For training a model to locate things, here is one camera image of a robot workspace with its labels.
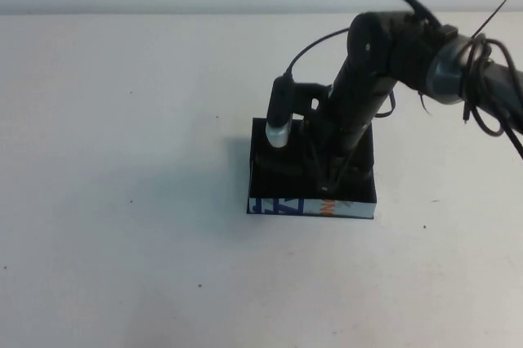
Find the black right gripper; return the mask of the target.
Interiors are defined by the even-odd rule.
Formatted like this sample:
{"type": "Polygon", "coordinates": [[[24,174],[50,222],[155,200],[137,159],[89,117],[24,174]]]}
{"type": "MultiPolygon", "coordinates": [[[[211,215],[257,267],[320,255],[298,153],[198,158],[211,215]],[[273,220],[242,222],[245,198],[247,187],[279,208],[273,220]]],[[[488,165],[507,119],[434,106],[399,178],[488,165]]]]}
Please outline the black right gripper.
{"type": "Polygon", "coordinates": [[[329,193],[337,192],[350,163],[369,161],[369,122],[344,125],[308,114],[299,126],[299,158],[309,163],[318,191],[327,190],[321,163],[330,163],[329,193]]]}

